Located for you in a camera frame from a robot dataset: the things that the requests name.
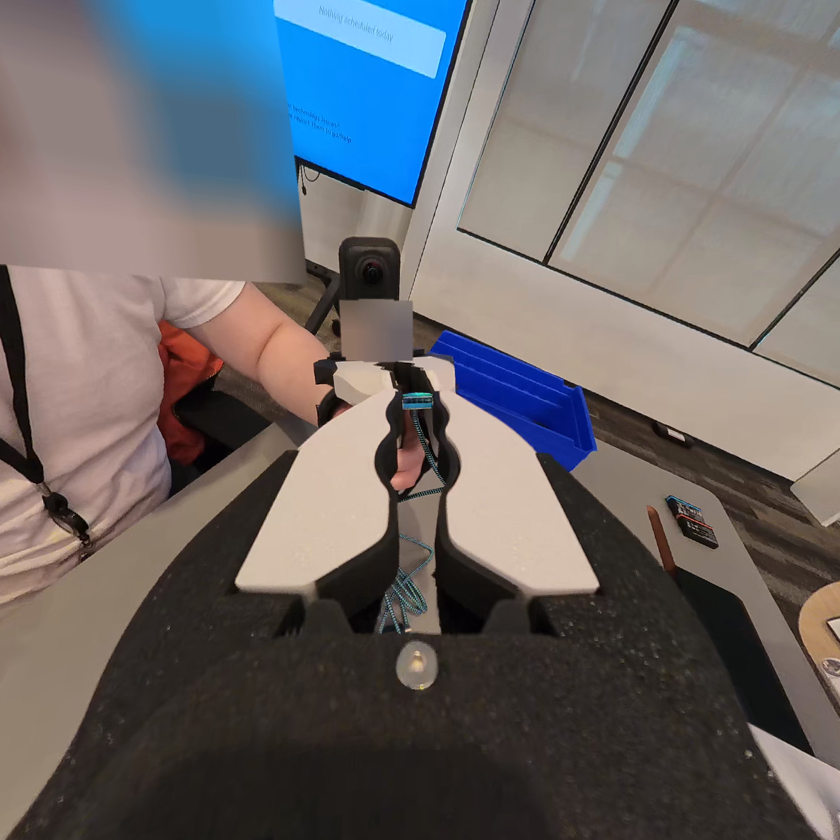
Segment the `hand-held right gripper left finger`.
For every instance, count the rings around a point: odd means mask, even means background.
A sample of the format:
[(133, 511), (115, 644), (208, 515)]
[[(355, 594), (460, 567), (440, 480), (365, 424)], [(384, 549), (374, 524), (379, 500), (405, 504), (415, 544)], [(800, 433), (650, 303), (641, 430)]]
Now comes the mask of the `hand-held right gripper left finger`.
[(236, 578), (242, 592), (379, 602), (396, 577), (399, 392), (379, 392), (299, 450)]

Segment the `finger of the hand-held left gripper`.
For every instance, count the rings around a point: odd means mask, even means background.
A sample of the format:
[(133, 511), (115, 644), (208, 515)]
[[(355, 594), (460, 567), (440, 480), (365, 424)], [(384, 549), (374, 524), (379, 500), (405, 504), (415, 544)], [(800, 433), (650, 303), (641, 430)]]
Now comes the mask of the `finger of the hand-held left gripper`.
[(345, 403), (362, 403), (368, 398), (396, 390), (392, 372), (375, 363), (336, 363), (333, 373), (335, 395)]
[(417, 356), (418, 391), (429, 393), (455, 392), (455, 366), (452, 360), (440, 356)]

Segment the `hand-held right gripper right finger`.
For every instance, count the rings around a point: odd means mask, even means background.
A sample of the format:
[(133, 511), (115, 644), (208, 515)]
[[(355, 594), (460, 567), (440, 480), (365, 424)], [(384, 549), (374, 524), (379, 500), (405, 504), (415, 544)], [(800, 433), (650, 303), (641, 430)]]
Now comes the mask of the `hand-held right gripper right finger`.
[(535, 450), (455, 392), (439, 393), (448, 477), (437, 579), (462, 603), (591, 595), (599, 581)]

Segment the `blue plastic bin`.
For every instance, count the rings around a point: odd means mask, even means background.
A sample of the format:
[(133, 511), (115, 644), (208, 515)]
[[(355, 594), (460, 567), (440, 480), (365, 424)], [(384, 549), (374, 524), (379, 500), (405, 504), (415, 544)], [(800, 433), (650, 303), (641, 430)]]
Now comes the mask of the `blue plastic bin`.
[(589, 407), (578, 385), (447, 330), (430, 352), (454, 362), (458, 394), (568, 471), (597, 450)]

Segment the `person's left forearm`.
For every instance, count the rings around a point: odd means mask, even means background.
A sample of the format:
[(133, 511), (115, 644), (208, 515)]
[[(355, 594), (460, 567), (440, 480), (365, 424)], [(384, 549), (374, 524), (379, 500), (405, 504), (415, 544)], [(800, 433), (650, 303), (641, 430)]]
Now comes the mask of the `person's left forearm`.
[(326, 360), (328, 352), (254, 285), (245, 284), (225, 310), (185, 331), (261, 385), (277, 404), (318, 425), (318, 408), (330, 388), (315, 382), (314, 365)]

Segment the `person's left hand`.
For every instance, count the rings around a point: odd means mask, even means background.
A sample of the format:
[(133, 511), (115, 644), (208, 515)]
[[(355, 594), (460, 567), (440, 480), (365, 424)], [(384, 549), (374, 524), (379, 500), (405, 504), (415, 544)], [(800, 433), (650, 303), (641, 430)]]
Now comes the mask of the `person's left hand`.
[(413, 415), (404, 411), (401, 446), (396, 452), (396, 470), (391, 479), (394, 490), (403, 493), (414, 488), (421, 477), (425, 461), (424, 442), (417, 431)]

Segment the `large blue screen monitor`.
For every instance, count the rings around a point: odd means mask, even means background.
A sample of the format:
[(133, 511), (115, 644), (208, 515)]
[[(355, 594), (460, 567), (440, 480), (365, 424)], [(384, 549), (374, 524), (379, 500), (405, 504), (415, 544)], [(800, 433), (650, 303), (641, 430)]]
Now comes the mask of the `large blue screen monitor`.
[(299, 161), (414, 207), (468, 1), (276, 1)]

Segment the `orange cloth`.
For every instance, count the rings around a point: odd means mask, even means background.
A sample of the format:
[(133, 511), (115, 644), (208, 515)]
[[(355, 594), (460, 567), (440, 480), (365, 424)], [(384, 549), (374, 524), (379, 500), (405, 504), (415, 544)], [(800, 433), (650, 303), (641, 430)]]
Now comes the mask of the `orange cloth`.
[(168, 457), (179, 466), (191, 466), (203, 453), (205, 438), (176, 417), (175, 404), (197, 387), (212, 383), (224, 363), (184, 330), (167, 321), (158, 326), (164, 379), (157, 427)]

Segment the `small black printed box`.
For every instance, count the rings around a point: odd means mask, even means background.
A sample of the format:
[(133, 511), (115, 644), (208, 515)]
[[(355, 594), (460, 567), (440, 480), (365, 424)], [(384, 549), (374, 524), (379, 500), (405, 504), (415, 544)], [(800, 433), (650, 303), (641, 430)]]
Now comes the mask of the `small black printed box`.
[(665, 504), (684, 537), (710, 550), (719, 548), (717, 536), (713, 528), (706, 523), (700, 508), (673, 495), (665, 498)]

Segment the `person in white shirt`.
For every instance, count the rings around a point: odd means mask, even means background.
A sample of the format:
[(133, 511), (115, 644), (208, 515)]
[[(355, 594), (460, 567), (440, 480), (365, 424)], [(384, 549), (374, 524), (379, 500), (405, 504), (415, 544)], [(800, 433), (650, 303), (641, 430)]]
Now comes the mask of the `person in white shirt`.
[(88, 276), (2, 266), (2, 321), (20, 330), (28, 410), (2, 349), (2, 606), (56, 583), (166, 500), (159, 323), (227, 309), (236, 281)]

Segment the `black mat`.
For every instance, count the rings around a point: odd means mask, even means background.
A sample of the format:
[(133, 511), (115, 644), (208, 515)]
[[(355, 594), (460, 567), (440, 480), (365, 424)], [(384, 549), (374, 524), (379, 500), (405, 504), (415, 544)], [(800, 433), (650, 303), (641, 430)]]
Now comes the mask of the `black mat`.
[(672, 577), (729, 673), (747, 721), (814, 755), (744, 604), (735, 594), (680, 567)]

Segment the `round wooden table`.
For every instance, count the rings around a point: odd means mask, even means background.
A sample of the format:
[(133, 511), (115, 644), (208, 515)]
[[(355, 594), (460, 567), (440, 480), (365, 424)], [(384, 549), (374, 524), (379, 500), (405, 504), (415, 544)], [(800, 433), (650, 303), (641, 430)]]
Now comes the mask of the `round wooden table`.
[(801, 608), (799, 634), (806, 653), (827, 688), (839, 703), (839, 583), (812, 594)]

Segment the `frosted glass window panel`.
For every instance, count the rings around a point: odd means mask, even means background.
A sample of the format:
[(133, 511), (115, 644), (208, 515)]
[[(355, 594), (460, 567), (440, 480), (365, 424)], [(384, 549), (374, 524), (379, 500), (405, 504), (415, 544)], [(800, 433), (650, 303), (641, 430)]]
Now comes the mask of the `frosted glass window panel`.
[(458, 229), (838, 387), (838, 2), (532, 2)]

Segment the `white paper sheet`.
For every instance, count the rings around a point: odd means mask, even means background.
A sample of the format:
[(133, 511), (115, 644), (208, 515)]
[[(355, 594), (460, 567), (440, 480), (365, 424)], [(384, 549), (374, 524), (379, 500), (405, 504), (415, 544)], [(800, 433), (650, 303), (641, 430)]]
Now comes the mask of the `white paper sheet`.
[(774, 776), (814, 832), (824, 839), (839, 838), (839, 770), (749, 724)]

